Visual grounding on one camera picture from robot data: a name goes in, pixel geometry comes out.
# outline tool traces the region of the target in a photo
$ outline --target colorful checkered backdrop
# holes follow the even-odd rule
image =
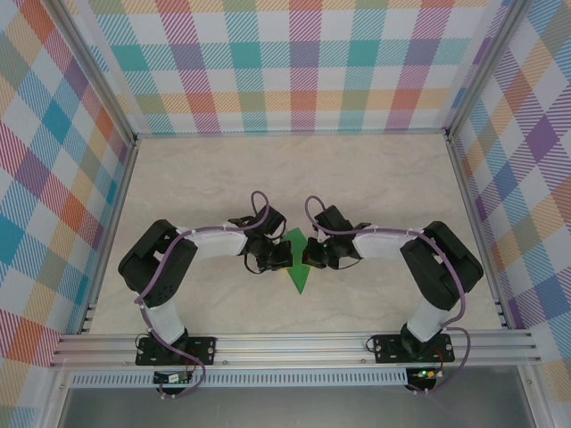
[[[154,134],[442,128],[507,2],[66,0]]]
[[[536,0],[459,133],[517,327],[571,426],[571,2]]]
[[[0,0],[0,427],[81,315],[127,144],[39,0]]]

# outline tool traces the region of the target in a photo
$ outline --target green object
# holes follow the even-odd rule
[[[287,273],[295,284],[295,288],[301,294],[303,287],[310,275],[310,267],[302,264],[302,253],[307,245],[307,239],[299,227],[290,230],[285,236],[284,241],[292,243],[292,256],[294,258],[294,266],[287,269]]]

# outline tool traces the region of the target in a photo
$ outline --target purple cable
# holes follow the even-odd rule
[[[311,224],[314,227],[326,233],[327,235],[364,235],[364,234],[372,235],[375,233],[393,234],[393,235],[412,235],[422,239],[425,243],[430,245],[430,247],[434,250],[434,252],[438,254],[438,256],[443,260],[444,265],[450,272],[450,275],[452,276],[452,279],[456,284],[456,288],[458,289],[458,295],[460,298],[460,311],[458,315],[444,321],[442,324],[442,328],[452,323],[455,323],[456,321],[464,317],[464,314],[466,313],[466,296],[464,293],[464,288],[462,287],[462,282],[460,281],[460,278],[458,277],[458,274],[456,273],[454,266],[450,263],[450,261],[446,257],[446,254],[444,254],[444,252],[438,247],[438,245],[436,245],[436,243],[432,239],[414,230],[391,229],[386,227],[376,227],[376,228],[361,229],[361,230],[344,230],[344,231],[329,230],[319,225],[318,222],[315,221],[315,219],[311,216],[309,208],[311,200],[317,201],[321,205],[321,208],[323,208],[323,210],[325,209],[325,203],[323,203],[323,201],[321,201],[318,196],[315,195],[308,196],[308,198],[305,200],[305,215],[307,216],[307,218],[310,220]]]
[[[164,269],[164,265],[167,262],[167,259],[169,258],[170,254],[172,253],[174,247],[177,245],[177,243],[180,242],[181,239],[184,239],[185,236],[195,234],[196,232],[207,232],[207,231],[211,231],[211,230],[225,230],[225,231],[230,231],[230,232],[245,232],[246,230],[255,229],[256,227],[260,226],[264,221],[266,221],[266,218],[268,217],[268,214],[269,214],[268,196],[266,196],[266,194],[264,192],[261,192],[259,190],[252,192],[252,194],[250,196],[250,200],[252,202],[253,210],[254,210],[254,212],[256,212],[256,214],[258,213],[258,211],[256,210],[256,207],[255,207],[255,204],[254,204],[254,196],[256,194],[259,194],[264,199],[264,201],[266,202],[266,209],[264,210],[264,214],[261,216],[260,221],[257,221],[253,225],[249,225],[249,226],[245,226],[245,227],[225,227],[225,226],[199,227],[198,229],[188,230],[188,231],[180,234],[179,236],[177,236],[175,239],[172,240],[172,243],[170,243],[169,248],[164,252],[164,255],[162,256],[161,263],[159,263],[159,266],[157,267],[157,270],[154,272],[154,275],[151,278],[151,281],[135,299],[135,303],[137,305],[139,305],[139,308],[141,310],[141,316],[143,317],[145,324],[149,327],[149,331],[153,335],[153,337],[156,339],[156,341],[158,343],[160,343],[162,346],[164,346],[165,348],[167,348],[168,350],[175,352],[175,353],[195,362],[198,366],[200,366],[200,368],[203,371],[200,379],[198,380],[198,382],[195,385],[193,385],[189,388],[186,388],[184,391],[180,392],[177,396],[171,396],[173,399],[176,397],[184,397],[185,395],[191,393],[192,391],[195,391],[200,386],[200,384],[202,382],[204,382],[204,380],[206,379],[206,367],[204,366],[204,363],[200,359],[193,357],[192,355],[184,352],[183,350],[178,350],[177,348],[170,346],[167,342],[165,342],[160,337],[159,334],[157,334],[154,331],[153,325],[151,324],[151,321],[149,320],[148,316],[146,315],[145,311],[143,310],[145,308],[144,307],[145,304],[143,303],[143,299],[153,289],[154,285],[156,284],[159,276],[161,275],[162,270]],[[168,395],[162,390],[162,385],[159,386],[159,391],[161,392],[163,397]]]
[[[436,243],[432,239],[430,239],[427,236],[424,236],[421,233],[416,232],[414,230],[391,229],[391,228],[385,228],[385,227],[377,227],[377,228],[372,228],[372,229],[361,229],[361,230],[347,230],[347,231],[336,231],[336,230],[326,229],[323,226],[319,225],[318,222],[311,216],[310,208],[309,208],[311,200],[317,201],[321,205],[321,208],[323,210],[326,208],[325,203],[323,203],[323,201],[321,201],[321,199],[319,199],[318,196],[311,195],[311,196],[308,196],[308,198],[305,200],[305,215],[307,216],[307,218],[310,220],[311,224],[314,227],[316,227],[318,230],[321,230],[322,232],[324,232],[327,235],[363,235],[363,234],[375,234],[375,233],[393,234],[393,235],[412,235],[412,236],[416,236],[416,237],[422,239],[425,243],[430,245],[430,247],[434,250],[434,252],[436,254],[438,254],[438,256],[443,260],[444,265],[446,266],[446,268],[450,272],[450,275],[452,276],[452,279],[454,280],[454,283],[456,284],[456,288],[458,289],[458,295],[460,298],[460,311],[459,311],[457,316],[452,317],[452,318],[444,321],[442,323],[441,327],[442,327],[442,329],[447,328],[448,330],[461,331],[462,333],[464,333],[466,335],[466,340],[467,340],[468,345],[466,347],[466,354],[464,355],[464,358],[460,362],[460,364],[459,364],[458,368],[456,369],[456,371],[454,372],[454,374],[445,383],[434,387],[432,389],[432,391],[438,391],[438,390],[442,389],[445,385],[450,383],[450,381],[453,378],[455,378],[458,375],[458,373],[462,370],[462,368],[466,365],[466,362],[468,361],[468,355],[470,354],[470,347],[471,347],[470,335],[469,335],[467,330],[465,330],[462,327],[448,327],[448,325],[455,323],[456,321],[458,321],[462,317],[464,317],[464,314],[466,313],[466,294],[464,293],[464,288],[462,287],[462,282],[460,281],[460,278],[458,277],[458,274],[456,273],[454,266],[450,263],[450,261],[446,257],[446,254],[444,254],[444,252],[438,247],[438,245],[436,245]],[[415,391],[422,391],[418,387],[415,387],[413,385],[409,385],[409,386]]]

